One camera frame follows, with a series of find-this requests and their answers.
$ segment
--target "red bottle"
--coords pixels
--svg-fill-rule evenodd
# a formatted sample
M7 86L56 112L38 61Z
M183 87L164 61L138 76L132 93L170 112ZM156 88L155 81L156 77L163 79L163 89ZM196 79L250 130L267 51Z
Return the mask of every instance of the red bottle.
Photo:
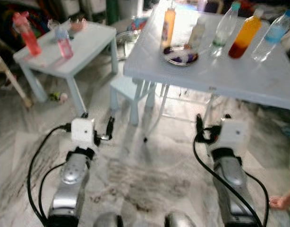
M41 48L37 43L36 36L34 35L28 20L26 19L27 17L27 11L23 12L22 14L14 13L13 21L17 30L20 32L23 40L25 41L31 55L36 56L41 53Z

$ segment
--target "bottle cap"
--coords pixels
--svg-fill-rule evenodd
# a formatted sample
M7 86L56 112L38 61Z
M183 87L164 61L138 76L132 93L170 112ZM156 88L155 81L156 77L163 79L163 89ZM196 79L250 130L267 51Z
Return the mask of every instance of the bottle cap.
M285 15L286 15L287 17L290 17L290 9L287 10L287 11L285 12Z
M26 23L28 23L28 21L27 21L27 17L28 17L28 12L27 11L25 11L25 12L23 12L22 14L20 14L20 13L14 13L14 15L13 15L13 22L15 23L15 25L17 25L17 26L20 26L20 25L23 25L23 24L26 24Z
M263 14L264 14L264 11L262 9L256 9L253 15L258 18L261 18Z
M238 11L239 8L240 8L240 3L237 2L237 1L235 1L235 2L232 3L231 7L232 7L232 9L233 9L234 11Z
M171 6L170 6L170 8L168 8L168 10L174 11L173 0L171 0Z
M68 38L68 32L64 28L57 28L55 31L55 35L57 40L67 39Z
M206 20L205 20L203 17L199 17L199 18L197 19L196 24L204 25L205 22L206 22Z

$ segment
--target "black cable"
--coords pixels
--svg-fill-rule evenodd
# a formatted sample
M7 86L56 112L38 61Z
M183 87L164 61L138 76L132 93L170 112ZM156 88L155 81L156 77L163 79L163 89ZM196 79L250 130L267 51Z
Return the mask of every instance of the black cable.
M40 144L39 148L37 149L36 153L34 154L34 156L33 156L33 158L32 158L32 161L31 161L30 166L29 166L29 169L28 169L28 175L27 175L27 194L28 194L28 200L29 200L29 202L30 202L30 204L31 204L31 207L32 207L34 213L37 215L37 217L39 218L39 220L41 221L41 223L43 224L43 226L46 226L46 218L43 217L43 216L39 213L39 211L38 211L38 209L37 209L37 207L36 207L36 205L35 205L35 203L34 203L34 201L33 201L33 198L32 198L32 192L31 192L31 191L32 191L32 190L31 190L31 175L32 175L32 169L33 169L34 161L36 160L36 157L37 157L37 155L39 154L41 148L44 146L44 144L46 143L47 139L51 136L51 134L52 134L54 131L58 130L58 129L66 129L66 125L61 125L61 126L58 126L58 127L54 128L54 129L52 129L52 130L51 130L51 131L50 131L50 132L45 136L44 140L42 141L42 143Z
M266 205L265 205L265 212L264 212L263 227L266 227L267 226L267 222L268 222L268 217L269 217L269 208L270 208L268 191L267 191L266 187L264 186L264 184L260 180L258 180L256 177L252 176L251 174L247 173L246 171L245 171L245 173L249 177L251 177L253 180L255 180L261 186L261 188L264 191L264 196L266 198Z
M45 181L45 178L48 176L48 174L50 174L51 171L53 171L54 169L64 165L66 162L62 163L62 164L59 164L57 166L54 166L52 169L50 169L49 171L46 172L46 174L44 175L44 177L42 178L41 180L41 184L40 184L40 188L39 188L39 192L38 192L38 205L39 205L39 210L40 210L40 213L42 215L42 217L47 221L47 217L43 211L43 207L42 207L42 199L41 199L41 196L42 196L42 187L43 187L43 183Z
M193 141L193 153L196 157L196 159L198 160L198 162L203 166L204 169L206 169L212 176L214 176L216 179L218 179L223 185L225 185L247 208L248 210L251 212L251 214L254 216L257 224L259 227L263 227L262 223L258 217L258 215L256 214L256 212L253 210L253 208L249 205L249 203L234 189L231 187L231 185L229 185L227 182L225 182L220 176L218 176L212 169L210 169L208 166L205 165L204 162L202 162L202 160L200 159L200 157L197 155L196 152L196 141L198 136L200 135L201 132L199 132L196 137L194 138Z

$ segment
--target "small white table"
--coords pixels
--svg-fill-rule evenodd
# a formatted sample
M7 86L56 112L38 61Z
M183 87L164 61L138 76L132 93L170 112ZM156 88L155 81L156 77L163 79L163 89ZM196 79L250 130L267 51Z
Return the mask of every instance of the small white table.
M172 44L186 43L197 19L204 17L206 20L199 59L191 66L178 67L168 63L160 50L164 13L167 7L169 2L161 1L152 13L123 70L125 76L167 84L160 115L169 85L211 92L213 96L228 96L290 109L290 61L283 47L278 45L263 63L257 63L250 58L253 49L269 27L267 22L263 22L243 57L234 60L228 57L228 51L245 20L239 17L223 55L214 59L209 54L209 46L222 15L176 9Z
M69 30L69 22L62 26ZM14 54L15 61L20 65L33 92L40 102L47 99L47 95L34 76L32 70L37 70L52 76L66 79L71 95L74 99L77 114L86 112L74 76L97 56L109 43L111 44L112 73L118 73L116 29L101 24L87 22L83 31L73 34L71 40L74 56L69 60L62 58L58 44L55 41L54 31L50 31L38 39L42 48L41 54L31 56L27 47Z

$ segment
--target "pink bottle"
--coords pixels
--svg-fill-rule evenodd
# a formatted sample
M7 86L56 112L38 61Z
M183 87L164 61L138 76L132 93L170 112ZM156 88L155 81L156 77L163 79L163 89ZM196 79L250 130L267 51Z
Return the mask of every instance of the pink bottle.
M74 53L71 48L67 30L59 27L56 29L55 33L62 57L65 59L70 59Z
M22 14L14 13L13 21L16 29L20 32L23 40L26 43L31 55L36 56L41 53L41 48L37 43L36 36L34 35L29 22L27 21L28 12L25 11Z

